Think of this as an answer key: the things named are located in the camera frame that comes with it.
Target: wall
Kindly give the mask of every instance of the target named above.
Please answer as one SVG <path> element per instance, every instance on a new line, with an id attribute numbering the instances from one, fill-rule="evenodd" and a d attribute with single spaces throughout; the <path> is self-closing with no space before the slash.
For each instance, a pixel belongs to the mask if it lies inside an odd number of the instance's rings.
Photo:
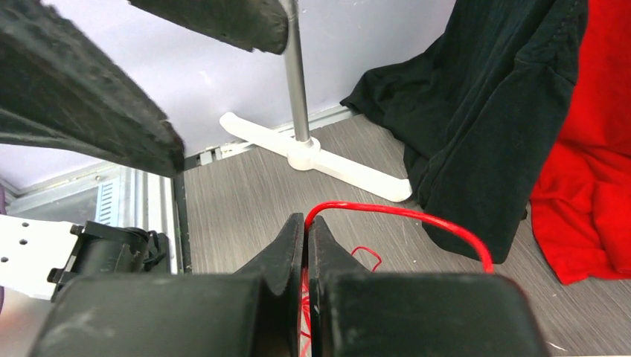
<path id="1" fill-rule="evenodd" d="M 227 111 L 264 126 L 291 121 L 282 57 L 232 48 L 125 0 L 45 2 L 73 21 L 162 107 L 185 140 L 187 155 L 233 140 L 218 122 Z M 444 31 L 454 3 L 301 0 L 310 113 L 337 106 L 366 70 L 424 51 Z M 32 152 L 13 151 L 21 149 Z M 0 156 L 0 177 L 25 187 L 94 163 L 70 152 L 41 153 L 28 163 L 19 155 Z M 30 165 L 39 169 L 18 174 Z"/>

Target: vent grille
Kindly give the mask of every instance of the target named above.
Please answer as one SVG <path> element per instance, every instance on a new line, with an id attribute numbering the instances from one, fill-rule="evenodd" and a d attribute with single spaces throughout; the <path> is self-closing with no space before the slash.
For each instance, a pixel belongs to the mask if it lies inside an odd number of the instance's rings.
<path id="1" fill-rule="evenodd" d="M 112 227 L 118 226 L 119 192 L 118 178 L 98 185 L 96 222 Z"/>

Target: white rack foot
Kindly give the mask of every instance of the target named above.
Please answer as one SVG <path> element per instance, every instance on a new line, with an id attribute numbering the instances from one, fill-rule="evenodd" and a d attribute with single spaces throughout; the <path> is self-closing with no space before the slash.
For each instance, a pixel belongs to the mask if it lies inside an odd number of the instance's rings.
<path id="1" fill-rule="evenodd" d="M 231 112 L 221 117 L 220 124 L 230 134 L 286 157 L 296 170 L 317 170 L 392 202 L 404 201 L 412 193 L 407 179 L 387 175 L 322 150 L 315 138 L 299 142 Z"/>

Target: white plastic base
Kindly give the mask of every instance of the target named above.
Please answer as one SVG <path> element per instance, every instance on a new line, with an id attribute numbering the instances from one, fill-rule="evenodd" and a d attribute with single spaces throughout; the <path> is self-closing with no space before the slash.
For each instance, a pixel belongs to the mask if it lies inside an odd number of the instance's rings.
<path id="1" fill-rule="evenodd" d="M 392 202 L 404 201 L 412 193 L 407 179 L 387 175 L 322 150 L 315 138 L 302 143 L 243 120 L 231 112 L 220 118 L 220 124 L 238 138 L 285 156 L 296 170 L 317 170 Z"/>
<path id="2" fill-rule="evenodd" d="M 0 216 L 0 286 L 50 300 L 52 268 L 65 268 L 77 242 L 72 223 Z"/>

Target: red cable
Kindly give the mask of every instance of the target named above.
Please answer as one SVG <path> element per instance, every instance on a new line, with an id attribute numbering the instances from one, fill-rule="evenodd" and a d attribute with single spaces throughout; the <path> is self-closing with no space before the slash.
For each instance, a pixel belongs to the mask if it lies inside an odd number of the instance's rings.
<path id="1" fill-rule="evenodd" d="M 444 219 L 440 219 L 436 216 L 432 216 L 431 214 L 417 212 L 415 210 L 408 210 L 405 208 L 399 207 L 390 207 L 384 205 L 372 205 L 368 203 L 355 203 L 355 202 L 343 202 L 343 201 L 328 201 L 322 202 L 321 204 L 315 206 L 309 214 L 307 214 L 307 218 L 304 220 L 304 231 L 305 234 L 309 232 L 309 227 L 313 223 L 313 220 L 318 215 L 318 213 L 323 210 L 327 210 L 330 208 L 339 208 L 342 210 L 360 210 L 364 212 L 379 212 L 379 213 L 387 213 L 394 214 L 398 216 L 405 216 L 409 218 L 419 219 L 425 223 L 429 223 L 430 225 L 434 225 L 436 227 L 442 228 L 445 231 L 451 232 L 454 235 L 460 237 L 463 241 L 469 243 L 475 250 L 475 252 L 480 257 L 480 261 L 482 262 L 482 266 L 484 267 L 484 272 L 488 274 L 493 273 L 493 261 L 491 260 L 491 254 L 487 246 L 475 236 L 475 234 L 469 232 L 467 229 L 462 228 L 459 225 L 446 221 Z M 367 251 L 370 254 L 373 254 L 374 257 L 377 258 L 377 264 L 375 264 L 371 271 L 377 270 L 377 267 L 381 265 L 382 259 L 381 256 L 378 255 L 372 249 L 360 245 L 355 247 L 350 255 L 354 255 L 359 249 Z M 309 286 L 307 285 L 307 281 L 309 279 L 308 273 L 306 269 L 302 271 L 302 293 L 307 294 L 301 299 L 301 310 L 304 316 L 305 324 L 307 325 L 307 329 L 309 333 L 304 331 L 300 331 L 302 336 L 309 338 L 306 342 L 302 350 L 300 351 L 300 357 L 305 357 L 311 345 L 311 318 L 310 318 L 310 301 L 309 301 Z"/>
<path id="2" fill-rule="evenodd" d="M 460 237 L 463 241 L 471 245 L 471 247 L 478 254 L 478 257 L 480 257 L 480 261 L 482 262 L 484 272 L 489 273 L 489 274 L 493 273 L 493 261 L 491 260 L 491 254 L 489 253 L 487 246 L 478 237 L 476 237 L 475 234 L 469 232 L 468 230 L 462 228 L 459 225 L 456 225 L 444 219 L 438 218 L 436 216 L 432 216 L 431 214 L 417 212 L 415 210 L 408 210 L 405 208 L 390 207 L 390 206 L 383 206 L 383 205 L 371 205 L 368 203 L 355 203 L 355 202 L 343 202 L 343 201 L 322 202 L 321 204 L 315 206 L 309 212 L 309 214 L 307 214 L 307 218 L 304 220 L 305 232 L 309 231 L 309 227 L 313 223 L 313 220 L 318 215 L 318 213 L 330 208 L 395 214 L 398 216 L 405 216 L 409 218 L 419 219 L 420 221 L 429 223 L 430 225 L 435 225 L 436 227 L 442 228 L 445 231 L 453 233 L 454 235 Z"/>

